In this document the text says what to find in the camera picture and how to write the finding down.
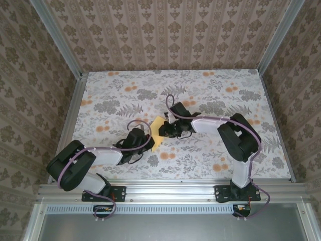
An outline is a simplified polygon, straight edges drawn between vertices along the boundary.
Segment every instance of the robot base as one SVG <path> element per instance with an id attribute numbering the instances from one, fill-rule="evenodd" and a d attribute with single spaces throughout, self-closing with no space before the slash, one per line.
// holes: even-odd
<path id="1" fill-rule="evenodd" d="M 97 173 L 97 175 L 105 182 L 104 188 L 98 193 L 100 196 L 109 197 L 115 202 L 124 202 L 126 197 L 126 186 L 111 186 L 110 183 Z M 106 202 L 106 199 L 95 197 L 83 191 L 81 201 L 83 202 Z"/>
<path id="2" fill-rule="evenodd" d="M 236 186 L 232 180 L 230 185 L 214 186 L 215 198 L 217 202 L 224 203 L 229 201 L 260 201 L 260 191 L 252 185 L 247 184 L 244 188 Z"/>

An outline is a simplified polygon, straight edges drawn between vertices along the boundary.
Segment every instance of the gray floor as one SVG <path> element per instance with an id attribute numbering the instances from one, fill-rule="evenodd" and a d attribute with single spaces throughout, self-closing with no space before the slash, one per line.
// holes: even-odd
<path id="1" fill-rule="evenodd" d="M 119 214 L 105 221 L 92 215 L 47 215 L 42 241 L 304 241 L 294 204 L 272 204 L 259 216 L 237 221 L 228 214 Z"/>

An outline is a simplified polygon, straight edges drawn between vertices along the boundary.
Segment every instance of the sponge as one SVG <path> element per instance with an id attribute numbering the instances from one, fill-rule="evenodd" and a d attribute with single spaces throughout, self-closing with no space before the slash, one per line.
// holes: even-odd
<path id="1" fill-rule="evenodd" d="M 160 137 L 158 134 L 159 128 L 164 124 L 166 121 L 164 118 L 157 116 L 156 119 L 150 125 L 151 128 L 151 137 L 153 138 L 155 144 L 152 147 L 151 151 L 154 152 L 156 148 L 163 142 L 164 137 Z"/>

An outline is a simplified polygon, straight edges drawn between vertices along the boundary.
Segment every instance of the patterned wallpaper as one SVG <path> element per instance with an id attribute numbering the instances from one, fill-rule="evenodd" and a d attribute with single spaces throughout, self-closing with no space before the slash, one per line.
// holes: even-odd
<path id="1" fill-rule="evenodd" d="M 289 0 L 45 0 L 83 71 L 254 69 Z"/>
<path id="2" fill-rule="evenodd" d="M 0 240 L 23 235 L 74 85 L 29 1 L 0 1 Z"/>
<path id="3" fill-rule="evenodd" d="M 321 224 L 321 1 L 305 1 L 263 79 Z"/>

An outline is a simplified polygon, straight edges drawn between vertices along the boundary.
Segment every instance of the floral patterned surface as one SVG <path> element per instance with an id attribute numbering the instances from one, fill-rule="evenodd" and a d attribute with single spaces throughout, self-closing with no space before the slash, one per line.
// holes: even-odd
<path id="1" fill-rule="evenodd" d="M 289 169 L 257 70 L 91 72 L 73 139 L 86 146 L 110 146 L 127 136 L 127 123 L 164 117 L 173 94 L 191 112 L 230 117 L 241 113 L 262 138 L 256 178 L 289 178 Z M 100 165 L 91 172 L 108 178 L 230 178 L 233 159 L 219 136 L 165 138 L 133 165 Z"/>

